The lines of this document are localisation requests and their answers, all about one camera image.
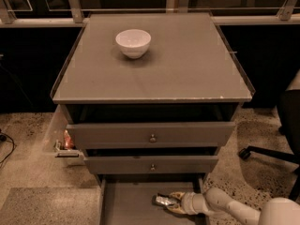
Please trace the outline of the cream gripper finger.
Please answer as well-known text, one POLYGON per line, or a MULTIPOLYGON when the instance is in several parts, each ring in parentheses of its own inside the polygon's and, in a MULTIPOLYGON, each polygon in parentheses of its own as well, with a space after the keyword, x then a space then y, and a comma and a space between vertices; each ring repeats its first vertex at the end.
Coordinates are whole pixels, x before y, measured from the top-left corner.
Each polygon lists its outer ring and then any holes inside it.
POLYGON ((167 205, 166 208, 175 214, 180 214, 180 215, 185 215, 187 212, 183 209, 183 207, 180 204, 172 204, 172 205, 167 205))
POLYGON ((175 191, 175 192, 170 193, 169 197, 181 201, 183 199, 184 195, 185 195, 185 192, 175 191))

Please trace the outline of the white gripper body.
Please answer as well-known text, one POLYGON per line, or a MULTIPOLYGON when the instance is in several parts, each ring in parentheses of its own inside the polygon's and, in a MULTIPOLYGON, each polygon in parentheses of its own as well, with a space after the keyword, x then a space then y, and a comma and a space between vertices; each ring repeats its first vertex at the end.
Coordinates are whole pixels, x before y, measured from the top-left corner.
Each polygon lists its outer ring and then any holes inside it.
POLYGON ((204 212, 205 198, 201 193, 187 192, 181 199, 181 207, 188 215, 197 215, 204 212))

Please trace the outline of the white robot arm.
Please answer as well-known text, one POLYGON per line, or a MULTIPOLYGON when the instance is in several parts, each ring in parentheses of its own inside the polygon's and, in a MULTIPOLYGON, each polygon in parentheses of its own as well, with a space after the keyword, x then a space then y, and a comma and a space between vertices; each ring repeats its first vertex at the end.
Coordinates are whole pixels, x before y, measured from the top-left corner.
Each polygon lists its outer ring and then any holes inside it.
POLYGON ((214 218, 231 215, 242 225, 300 225, 300 205, 286 198, 271 199, 258 211, 216 187, 204 193, 176 191, 170 197, 177 203, 167 209, 176 214, 205 214, 214 218))

